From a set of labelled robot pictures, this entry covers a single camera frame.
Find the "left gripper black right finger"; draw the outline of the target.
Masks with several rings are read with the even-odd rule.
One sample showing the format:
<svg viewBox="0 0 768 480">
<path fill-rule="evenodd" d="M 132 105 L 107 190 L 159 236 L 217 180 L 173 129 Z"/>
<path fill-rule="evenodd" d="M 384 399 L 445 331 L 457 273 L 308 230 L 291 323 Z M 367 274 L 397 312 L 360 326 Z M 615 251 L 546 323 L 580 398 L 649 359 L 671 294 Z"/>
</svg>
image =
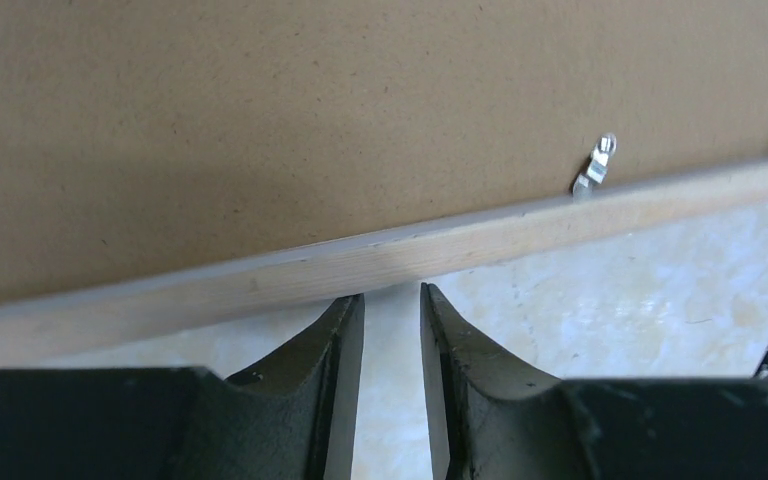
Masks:
<svg viewBox="0 0 768 480">
<path fill-rule="evenodd" d="M 768 479 L 768 380 L 568 379 L 420 289 L 437 479 Z"/>
</svg>

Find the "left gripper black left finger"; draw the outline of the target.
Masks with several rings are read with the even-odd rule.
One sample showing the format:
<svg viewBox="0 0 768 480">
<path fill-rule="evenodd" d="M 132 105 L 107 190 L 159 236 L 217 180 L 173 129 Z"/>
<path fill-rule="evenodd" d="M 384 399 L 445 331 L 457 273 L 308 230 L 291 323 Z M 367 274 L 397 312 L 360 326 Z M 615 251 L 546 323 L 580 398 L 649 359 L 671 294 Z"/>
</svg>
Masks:
<svg viewBox="0 0 768 480">
<path fill-rule="evenodd" d="M 346 479 L 365 302 L 335 300 L 229 377 L 0 369 L 0 479 Z"/>
</svg>

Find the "wooden picture frame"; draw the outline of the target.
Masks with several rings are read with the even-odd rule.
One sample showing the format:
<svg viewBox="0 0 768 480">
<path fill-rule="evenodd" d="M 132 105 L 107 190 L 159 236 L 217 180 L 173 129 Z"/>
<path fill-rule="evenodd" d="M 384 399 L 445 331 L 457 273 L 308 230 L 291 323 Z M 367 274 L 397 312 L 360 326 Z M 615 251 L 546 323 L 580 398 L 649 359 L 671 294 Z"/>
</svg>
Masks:
<svg viewBox="0 0 768 480">
<path fill-rule="evenodd" d="M 481 267 L 768 201 L 768 157 L 0 305 L 0 367 Z"/>
</svg>

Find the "brown frame backing board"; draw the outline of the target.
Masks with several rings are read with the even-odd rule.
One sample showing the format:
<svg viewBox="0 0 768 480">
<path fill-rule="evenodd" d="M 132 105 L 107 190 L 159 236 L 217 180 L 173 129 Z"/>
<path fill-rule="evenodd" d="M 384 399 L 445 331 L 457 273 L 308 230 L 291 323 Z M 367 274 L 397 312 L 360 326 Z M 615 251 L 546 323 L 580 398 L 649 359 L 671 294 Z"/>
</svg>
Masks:
<svg viewBox="0 0 768 480">
<path fill-rule="evenodd" d="M 0 302 L 768 155 L 768 1 L 0 1 Z"/>
</svg>

